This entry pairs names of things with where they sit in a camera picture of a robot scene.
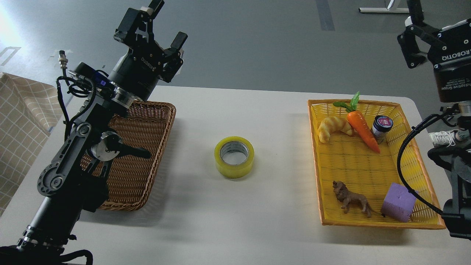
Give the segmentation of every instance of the connector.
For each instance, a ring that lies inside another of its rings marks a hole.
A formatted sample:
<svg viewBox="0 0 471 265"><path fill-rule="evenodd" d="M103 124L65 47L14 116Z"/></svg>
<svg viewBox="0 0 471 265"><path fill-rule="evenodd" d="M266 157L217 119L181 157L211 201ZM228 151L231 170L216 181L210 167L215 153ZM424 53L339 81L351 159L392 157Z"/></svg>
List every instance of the connector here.
<svg viewBox="0 0 471 265"><path fill-rule="evenodd" d="M65 51L60 50L59 51L59 63L60 63L60 68L61 69L67 69L67 63L69 60L65 57Z"/></svg>

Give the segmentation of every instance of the purple sponge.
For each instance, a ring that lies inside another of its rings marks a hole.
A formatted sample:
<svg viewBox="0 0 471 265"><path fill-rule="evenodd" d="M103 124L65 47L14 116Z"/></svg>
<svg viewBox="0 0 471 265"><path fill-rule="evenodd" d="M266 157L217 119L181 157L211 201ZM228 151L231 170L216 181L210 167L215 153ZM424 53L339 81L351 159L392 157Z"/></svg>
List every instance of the purple sponge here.
<svg viewBox="0 0 471 265"><path fill-rule="evenodd" d="M414 209L416 198L409 193L406 187L392 183L386 198L384 198L381 212L401 222L407 223Z"/></svg>

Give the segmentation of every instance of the black cable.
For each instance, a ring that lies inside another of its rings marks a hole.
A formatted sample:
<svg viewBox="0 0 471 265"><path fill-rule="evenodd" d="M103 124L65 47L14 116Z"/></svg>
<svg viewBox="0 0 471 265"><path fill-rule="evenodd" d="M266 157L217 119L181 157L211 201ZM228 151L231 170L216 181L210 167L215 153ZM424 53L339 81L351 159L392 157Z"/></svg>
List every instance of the black cable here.
<svg viewBox="0 0 471 265"><path fill-rule="evenodd" d="M105 71L103 71L103 70L97 70L97 72L104 74L106 77L109 76L109 75L108 75Z"/></svg>
<svg viewBox="0 0 471 265"><path fill-rule="evenodd" d="M80 87L78 84L72 84L69 86L69 93L72 95L78 97L78 98L86 98L88 94L90 94L89 91L85 90L84 88Z"/></svg>
<svg viewBox="0 0 471 265"><path fill-rule="evenodd" d="M73 126L73 122L78 118L80 117L82 114L84 114L92 105L93 101L95 100L95 97L97 95L97 87L95 86L95 84L93 83L93 81L91 81L89 78L87 77L84 77L83 78L85 81L87 81L91 87L92 87L92 94L91 94L91 97L90 97L90 100L88 101L88 104L79 112L77 113L74 117L72 117L72 119L70 119L69 123L65 125L65 135L66 135L66 138L67 139L70 135L70 132L72 130L72 126Z"/></svg>
<svg viewBox="0 0 471 265"><path fill-rule="evenodd" d="M67 72L65 71L65 68L62 68L62 76L67 77ZM66 83L68 86L70 86L70 83L69 83L68 80L66 80L65 83Z"/></svg>
<svg viewBox="0 0 471 265"><path fill-rule="evenodd" d="M423 131L425 128L427 128L428 126L432 125L433 123L439 121L439 120L443 120L444 122L445 119L444 117L448 115L446 113L442 114L442 115L438 115L438 114L432 114L430 116L428 116L427 118L425 118L424 120L422 120L419 125L417 125L415 128L412 129L412 131L406 136L406 138L404 139L404 141L402 142L402 145L399 149L399 152L398 152L398 160L397 160L397 167L398 167L398 174L399 174L399 178L401 179L402 183L404 184L404 186L407 188L407 190L409 191L409 193L411 193L412 195L414 195L417 199L419 199L419 201L423 202L425 205L427 205L430 209L432 209L434 212L436 212L437 214L439 215L442 215L443 214L443 211L440 210L439 208L437 208L436 206L434 206L433 204L431 204L430 202L426 201L424 198L422 198L419 194L417 194L417 192L415 192L414 189L412 189L412 187L407 183L407 181L405 180L404 176L402 175L402 170L401 170L401 158L402 158L402 154L404 153L404 151L406 150L406 147L407 145L409 144L409 142L416 136L418 135L421 131Z"/></svg>
<svg viewBox="0 0 471 265"><path fill-rule="evenodd" d="M59 260L59 262L68 262L68 261L71 261L71 260L76 259L78 257L86 257L87 258L87 261L86 261L85 265L92 265L93 264L93 254L90 251L86 250L86 249L77 250L75 252L59 256L58 260Z"/></svg>
<svg viewBox="0 0 471 265"><path fill-rule="evenodd" d="M70 77L67 77L67 76L60 76L56 79L56 85L57 85L57 100L59 101L59 106L62 110L62 113L64 114L64 119L65 119L65 126L67 127L67 124L70 122L69 120L69 115L67 114L67 109L65 108L65 104L64 104L64 97L62 95L62 91L61 91L61 86L60 86L60 81L61 80L65 80L66 82L75 82L75 80L73 78L70 78Z"/></svg>

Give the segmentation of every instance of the toy croissant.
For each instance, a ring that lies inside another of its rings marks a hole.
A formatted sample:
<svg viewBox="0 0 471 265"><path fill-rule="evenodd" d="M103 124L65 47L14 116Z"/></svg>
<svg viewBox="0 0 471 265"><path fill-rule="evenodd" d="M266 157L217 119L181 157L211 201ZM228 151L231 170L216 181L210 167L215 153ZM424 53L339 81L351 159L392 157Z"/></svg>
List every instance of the toy croissant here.
<svg viewBox="0 0 471 265"><path fill-rule="evenodd" d="M348 135L353 134L352 127L346 119L336 116L327 117L322 120L319 126L319 140L322 143L328 143L330 134L339 130Z"/></svg>

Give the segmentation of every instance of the robotiq logo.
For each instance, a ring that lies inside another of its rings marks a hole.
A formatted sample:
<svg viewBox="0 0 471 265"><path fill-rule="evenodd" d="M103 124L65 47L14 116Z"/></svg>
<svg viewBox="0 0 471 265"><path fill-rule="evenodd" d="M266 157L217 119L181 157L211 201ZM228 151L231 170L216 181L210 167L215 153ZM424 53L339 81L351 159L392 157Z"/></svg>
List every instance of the robotiq logo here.
<svg viewBox="0 0 471 265"><path fill-rule="evenodd" d="M471 50L464 50L462 52L457 52L457 53L450 54L450 55L447 55L447 56L442 56L442 61L448 61L448 60L451 60L451 59L463 57L463 56L469 55L470 52L471 52Z"/></svg>
<svg viewBox="0 0 471 265"><path fill-rule="evenodd" d="M146 59L144 59L144 57L141 57L141 61L145 63L152 71L156 69L156 67L154 67L151 63L149 63Z"/></svg>

